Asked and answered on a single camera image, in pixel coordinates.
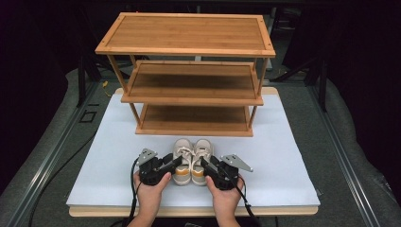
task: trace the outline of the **wooden shoe rack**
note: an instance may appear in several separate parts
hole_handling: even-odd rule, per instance
[[[137,122],[136,133],[253,136],[265,70],[275,52],[262,16],[120,13],[96,48],[107,55]],[[115,55],[128,55],[125,81]],[[249,61],[136,61],[135,55]],[[134,103],[143,103],[141,113]]]

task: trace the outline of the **shelf leg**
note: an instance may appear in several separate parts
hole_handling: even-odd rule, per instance
[[[110,64],[112,65],[113,70],[114,70],[115,74],[117,75],[118,81],[120,82],[121,87],[122,87],[123,90],[124,90],[124,93],[128,92],[128,90],[127,90],[127,83],[125,82],[125,80],[124,80],[124,78],[123,78],[123,75],[121,74],[121,71],[120,71],[120,69],[118,68],[118,64],[117,64],[117,62],[115,61],[114,56],[113,56],[113,55],[108,55],[107,58],[109,58]]]
[[[135,69],[135,68],[136,68],[136,59],[135,59],[135,56],[134,56],[134,55],[130,55],[130,59],[131,59],[131,62],[132,62],[132,66],[133,66],[133,68]]]
[[[253,106],[252,114],[251,114],[251,118],[250,118],[250,124],[248,126],[249,129],[252,128],[253,119],[254,119],[254,116],[256,115],[256,109],[257,109],[257,106]]]
[[[253,60],[253,70],[256,70],[257,58]]]
[[[131,107],[131,110],[133,112],[133,116],[135,116],[136,124],[138,124],[138,126],[141,126],[142,124],[141,124],[141,121],[139,119],[138,112],[136,111],[135,105],[133,103],[130,103],[130,107]]]
[[[268,66],[269,58],[265,58],[263,61],[263,67],[262,69],[266,69]],[[263,85],[263,80],[265,80],[265,75],[266,75],[266,70],[262,70],[262,75],[260,75],[260,80],[259,80],[259,89],[257,90],[257,95],[261,96],[262,94],[262,85]]]

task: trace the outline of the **shoe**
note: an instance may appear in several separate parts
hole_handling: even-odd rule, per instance
[[[187,139],[179,139],[174,144],[173,160],[180,156],[183,158],[182,164],[176,167],[175,174],[173,174],[174,182],[178,185],[185,185],[191,180],[193,152],[192,143]]]
[[[192,182],[196,185],[206,185],[201,166],[201,157],[210,162],[210,157],[214,154],[212,144],[206,139],[200,139],[194,146],[194,157],[192,158]]]

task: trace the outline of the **finger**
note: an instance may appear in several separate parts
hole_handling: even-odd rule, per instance
[[[161,188],[162,190],[165,189],[170,179],[171,179],[171,173],[167,172],[165,176],[163,176],[162,180],[160,180],[159,183],[157,183],[157,187]]]
[[[213,182],[213,179],[210,176],[206,176],[206,185],[209,188],[209,191],[213,194],[214,192],[216,192],[216,190],[218,190],[215,187],[215,183]]]
[[[138,186],[139,183],[141,183],[141,179],[139,178],[139,170],[136,171],[136,172],[133,174],[132,177],[133,177],[133,182],[135,183],[135,186]]]
[[[239,181],[236,183],[236,186],[239,188],[239,189],[241,189],[242,190],[242,187],[244,187],[244,184],[245,184],[245,180],[244,180],[244,178],[241,176],[241,174],[238,174],[238,179],[239,179]]]
[[[244,180],[243,178],[239,178],[239,181],[236,183],[236,186],[242,190],[242,188],[244,187]]]

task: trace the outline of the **white surface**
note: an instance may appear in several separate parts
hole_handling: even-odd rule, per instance
[[[183,136],[135,134],[136,123],[130,106],[113,95],[95,140],[71,191],[70,206],[131,207],[131,166],[143,148],[171,152]],[[215,156],[238,155],[253,168],[240,169],[247,185],[247,200],[253,207],[318,206],[320,202],[277,95],[263,95],[253,122],[253,137],[185,136],[195,143],[207,138],[215,146]],[[136,105],[140,113],[142,105]],[[171,180],[164,191],[163,207],[211,207],[206,186],[192,182],[178,186]]]

